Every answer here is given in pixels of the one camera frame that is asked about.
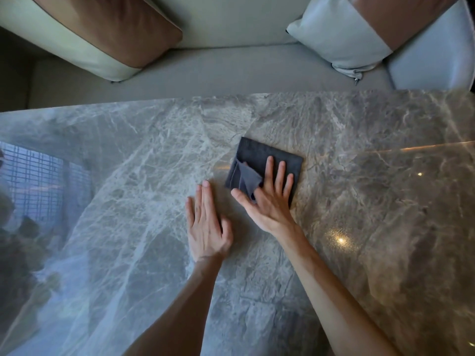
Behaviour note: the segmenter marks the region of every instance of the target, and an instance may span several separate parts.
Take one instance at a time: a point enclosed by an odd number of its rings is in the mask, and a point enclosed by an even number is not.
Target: right hand
[[[294,175],[289,174],[284,184],[285,162],[279,163],[276,182],[273,182],[274,158],[269,156],[265,166],[264,186],[254,191],[257,204],[239,189],[231,190],[231,195],[244,207],[249,217],[262,230],[273,234],[276,238],[293,233],[298,228],[289,209],[289,196]]]

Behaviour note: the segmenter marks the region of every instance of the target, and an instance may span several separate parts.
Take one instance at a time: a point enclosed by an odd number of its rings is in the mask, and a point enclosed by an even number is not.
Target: brown pillow stripe
[[[182,39],[144,0],[33,0],[82,39],[123,64],[143,68]]]
[[[391,50],[396,50],[457,0],[349,0]]]

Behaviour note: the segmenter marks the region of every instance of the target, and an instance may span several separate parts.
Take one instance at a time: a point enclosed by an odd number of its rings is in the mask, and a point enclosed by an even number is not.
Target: glossy surface
[[[469,93],[364,91],[0,114],[0,141],[77,165],[92,198],[77,223],[71,217],[75,225],[57,232],[64,246],[33,237],[43,249],[24,253],[47,250],[40,271],[26,267],[2,284],[29,287],[2,324],[0,353],[123,352],[191,272],[183,207],[203,179],[212,179],[218,209],[234,221],[235,245],[202,354],[324,353],[318,318],[280,246],[223,187],[246,135],[305,158],[295,219],[403,353],[471,354],[474,110]],[[13,302],[3,300],[3,314]]]

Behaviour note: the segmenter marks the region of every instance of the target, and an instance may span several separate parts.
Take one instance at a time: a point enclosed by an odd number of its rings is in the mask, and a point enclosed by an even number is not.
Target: marble table
[[[24,212],[39,231],[5,226],[3,237],[18,241],[26,261],[0,284],[2,292],[22,289],[24,300],[3,297],[9,318],[0,354],[123,352],[191,272],[183,207],[203,179],[234,222],[235,244],[217,280],[202,354],[326,354],[282,249],[223,187],[244,135],[305,158],[295,220],[404,354],[475,352],[475,97],[363,91],[0,114],[15,212],[24,210],[20,195],[55,190],[61,199],[53,225]],[[58,176],[13,185],[15,150],[58,160]]]

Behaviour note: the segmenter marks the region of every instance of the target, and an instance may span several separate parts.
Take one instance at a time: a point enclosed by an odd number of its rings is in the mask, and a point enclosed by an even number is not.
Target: cleaning cloth
[[[254,190],[262,186],[264,182],[265,165],[267,157],[274,157],[274,182],[280,161],[285,161],[284,186],[288,174],[294,174],[294,185],[290,191],[289,207],[294,198],[297,182],[300,176],[300,168],[304,159],[300,156],[285,152],[263,143],[241,137],[237,147],[236,157],[231,164],[225,187],[229,189],[238,188],[244,192],[251,200],[255,201]]]

